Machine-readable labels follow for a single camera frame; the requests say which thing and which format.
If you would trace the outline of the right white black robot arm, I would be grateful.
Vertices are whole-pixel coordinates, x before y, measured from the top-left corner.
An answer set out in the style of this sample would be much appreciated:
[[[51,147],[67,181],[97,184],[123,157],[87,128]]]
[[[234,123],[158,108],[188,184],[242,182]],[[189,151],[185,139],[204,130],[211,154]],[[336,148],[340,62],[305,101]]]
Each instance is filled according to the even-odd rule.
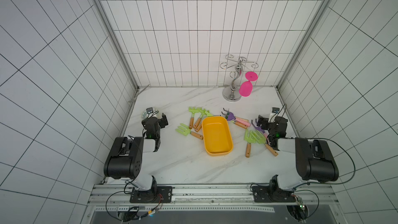
[[[287,138],[288,120],[284,117],[258,116],[252,125],[265,147],[277,156],[280,152],[295,155],[295,164],[282,174],[272,177],[265,186],[250,187],[256,203],[293,203],[294,191],[311,183],[327,183],[339,178],[339,169],[327,141],[321,139]]]

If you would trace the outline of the light green fork wooden handle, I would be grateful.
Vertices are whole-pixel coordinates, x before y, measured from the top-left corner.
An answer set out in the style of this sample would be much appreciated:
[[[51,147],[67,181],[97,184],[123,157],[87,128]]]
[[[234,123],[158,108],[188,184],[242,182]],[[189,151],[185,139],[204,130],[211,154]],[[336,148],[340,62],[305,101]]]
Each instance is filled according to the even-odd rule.
[[[256,141],[252,136],[252,132],[248,129],[245,130],[244,140],[247,142],[245,157],[249,158],[251,154],[251,144]]]

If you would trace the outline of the yellow plastic storage box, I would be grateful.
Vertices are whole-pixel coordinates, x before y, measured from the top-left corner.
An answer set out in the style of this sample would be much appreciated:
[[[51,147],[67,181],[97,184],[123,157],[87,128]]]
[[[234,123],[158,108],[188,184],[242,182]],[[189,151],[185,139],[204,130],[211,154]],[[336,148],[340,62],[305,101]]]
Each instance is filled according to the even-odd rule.
[[[206,117],[202,121],[202,131],[204,147],[210,156],[224,156],[233,150],[230,128],[224,117]]]

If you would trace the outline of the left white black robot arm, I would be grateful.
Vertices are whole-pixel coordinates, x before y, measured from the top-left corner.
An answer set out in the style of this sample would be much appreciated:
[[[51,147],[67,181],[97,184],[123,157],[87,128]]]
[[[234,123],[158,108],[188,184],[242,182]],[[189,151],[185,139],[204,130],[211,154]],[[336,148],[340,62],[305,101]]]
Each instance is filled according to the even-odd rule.
[[[154,112],[142,120],[144,132],[141,136],[115,138],[104,164],[104,175],[113,179],[127,179],[124,192],[131,203],[170,203],[171,186],[159,186],[154,176],[142,171],[143,154],[157,152],[161,145],[160,130],[169,123],[165,114],[160,118]]]

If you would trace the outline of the purple rake pink handle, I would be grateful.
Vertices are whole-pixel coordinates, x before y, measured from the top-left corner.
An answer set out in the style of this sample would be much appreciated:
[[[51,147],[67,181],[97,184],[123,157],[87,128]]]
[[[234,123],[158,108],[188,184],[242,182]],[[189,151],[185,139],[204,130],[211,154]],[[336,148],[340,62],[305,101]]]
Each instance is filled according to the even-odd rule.
[[[230,112],[229,110],[223,109],[223,111],[221,112],[221,114],[225,117],[225,119],[227,121],[237,121],[240,124],[243,124],[246,127],[251,126],[251,123],[249,123],[247,120],[242,120],[238,117],[236,117],[232,112]]]
[[[265,130],[263,130],[263,129],[261,128],[261,126],[258,124],[257,119],[255,119],[255,121],[251,120],[251,125],[252,125],[257,131],[259,131],[259,132],[265,134]]]

